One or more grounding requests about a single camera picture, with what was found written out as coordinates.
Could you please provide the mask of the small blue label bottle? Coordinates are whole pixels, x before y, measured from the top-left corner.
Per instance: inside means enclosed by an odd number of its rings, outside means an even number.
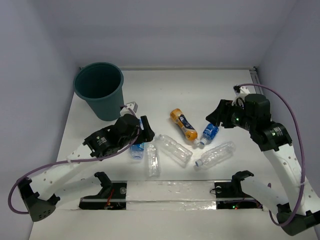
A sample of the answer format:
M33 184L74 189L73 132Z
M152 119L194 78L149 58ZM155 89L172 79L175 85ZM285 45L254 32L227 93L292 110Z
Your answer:
M207 145L215 138L218 132L219 128L214 126L212 123L209 123L202 132L200 143L202 145Z

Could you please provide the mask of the clear crushed bottle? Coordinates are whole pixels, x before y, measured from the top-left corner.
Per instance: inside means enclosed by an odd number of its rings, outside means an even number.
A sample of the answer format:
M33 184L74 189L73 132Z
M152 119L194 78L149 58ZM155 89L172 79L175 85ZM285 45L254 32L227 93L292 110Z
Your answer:
M187 166L193 156L192 151L190 151L168 135L157 135L156 142L161 151L182 168L185 168Z
M151 141L146 146L147 153L147 172L149 177L158 177L161 173L160 170L160 156L158 153L157 145Z

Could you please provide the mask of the orange juice bottle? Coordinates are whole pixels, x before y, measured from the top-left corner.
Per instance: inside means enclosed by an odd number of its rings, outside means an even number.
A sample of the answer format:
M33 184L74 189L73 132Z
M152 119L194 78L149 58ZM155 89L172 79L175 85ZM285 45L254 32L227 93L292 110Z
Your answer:
M188 122L187 118L179 108L171 111L170 118L175 124L179 126L185 138L189 142L193 143L196 146L200 144L200 140L198 139L198 132Z

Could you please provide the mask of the clear bottle blue cap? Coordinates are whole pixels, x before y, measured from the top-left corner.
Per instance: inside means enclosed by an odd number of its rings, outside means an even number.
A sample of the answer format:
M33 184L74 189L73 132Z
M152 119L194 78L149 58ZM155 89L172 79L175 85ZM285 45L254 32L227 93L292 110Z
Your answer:
M233 157L236 145L233 141L222 143L206 152L195 161L195 166L201 169L210 169Z

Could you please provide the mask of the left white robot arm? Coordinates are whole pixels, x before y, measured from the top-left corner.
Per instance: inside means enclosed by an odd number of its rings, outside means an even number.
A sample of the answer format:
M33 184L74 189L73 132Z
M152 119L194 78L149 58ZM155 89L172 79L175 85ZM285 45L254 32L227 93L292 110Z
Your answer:
M17 188L31 220L50 216L62 196L58 191L73 177L95 163L120 155L130 146L148 143L155 136L147 116L125 114L84 139L66 160L38 167L17 181Z

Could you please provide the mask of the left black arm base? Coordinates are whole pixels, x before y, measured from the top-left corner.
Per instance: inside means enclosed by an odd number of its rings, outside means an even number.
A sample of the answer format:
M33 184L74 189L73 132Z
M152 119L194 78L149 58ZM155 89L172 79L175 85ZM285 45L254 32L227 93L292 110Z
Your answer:
M100 181L100 191L82 197L78 207L81 210L125 210L127 182L112 182L105 172L96 172L94 177Z

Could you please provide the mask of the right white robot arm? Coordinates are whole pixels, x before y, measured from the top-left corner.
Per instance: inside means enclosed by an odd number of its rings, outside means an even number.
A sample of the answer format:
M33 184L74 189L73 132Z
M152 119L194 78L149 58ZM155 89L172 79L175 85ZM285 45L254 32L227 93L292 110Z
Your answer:
M262 94L249 93L235 100L220 100L206 117L216 127L240 127L269 160L285 194L259 182L248 170L238 171L227 187L235 196L248 195L276 216L289 236L295 236L320 223L320 198L306 179L302 180L302 162L295 155L287 129L271 119L270 101Z

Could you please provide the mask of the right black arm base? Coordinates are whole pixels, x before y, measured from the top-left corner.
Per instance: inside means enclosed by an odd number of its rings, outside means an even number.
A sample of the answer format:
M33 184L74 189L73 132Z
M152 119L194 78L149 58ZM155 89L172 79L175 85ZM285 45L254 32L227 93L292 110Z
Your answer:
M209 191L218 199L218 209L262 209L263 205L252 196L243 192L241 182L255 175L248 171L238 171L232 177L231 181L215 182L214 187Z

